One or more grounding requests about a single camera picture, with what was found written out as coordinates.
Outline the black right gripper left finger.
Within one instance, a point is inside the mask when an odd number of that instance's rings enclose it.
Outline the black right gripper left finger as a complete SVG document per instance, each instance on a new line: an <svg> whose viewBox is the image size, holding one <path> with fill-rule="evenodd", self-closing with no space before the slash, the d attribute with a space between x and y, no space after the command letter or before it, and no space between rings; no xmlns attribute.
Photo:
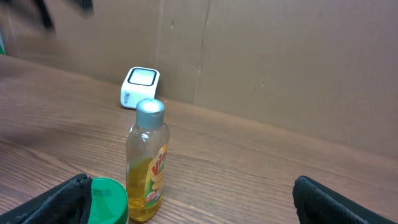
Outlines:
<svg viewBox="0 0 398 224"><path fill-rule="evenodd" d="M1 215L1 224L87 224L93 179L78 174Z"/></svg>

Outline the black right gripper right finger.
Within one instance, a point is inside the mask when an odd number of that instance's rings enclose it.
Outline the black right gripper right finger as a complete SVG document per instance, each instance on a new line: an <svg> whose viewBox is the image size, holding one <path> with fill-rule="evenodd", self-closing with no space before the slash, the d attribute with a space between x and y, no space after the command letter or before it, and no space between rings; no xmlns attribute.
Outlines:
<svg viewBox="0 0 398 224"><path fill-rule="evenodd" d="M300 224L397 224L304 175L292 195Z"/></svg>

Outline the green lid white jar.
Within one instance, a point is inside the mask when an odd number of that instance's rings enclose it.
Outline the green lid white jar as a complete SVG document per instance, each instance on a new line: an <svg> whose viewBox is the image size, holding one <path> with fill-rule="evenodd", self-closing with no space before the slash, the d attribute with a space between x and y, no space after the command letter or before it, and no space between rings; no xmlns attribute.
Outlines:
<svg viewBox="0 0 398 224"><path fill-rule="evenodd" d="M127 224L127 192L121 183L95 177L91 185L91 210L88 224Z"/></svg>

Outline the yellow liquid bottle grey cap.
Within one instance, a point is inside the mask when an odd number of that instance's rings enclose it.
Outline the yellow liquid bottle grey cap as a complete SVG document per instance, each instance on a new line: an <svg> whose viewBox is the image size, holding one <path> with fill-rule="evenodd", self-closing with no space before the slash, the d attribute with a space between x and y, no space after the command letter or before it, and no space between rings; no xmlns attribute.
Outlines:
<svg viewBox="0 0 398 224"><path fill-rule="evenodd" d="M126 190L129 218L150 220L163 197L165 161L170 131L163 102L146 98L136 106L136 122L126 141Z"/></svg>

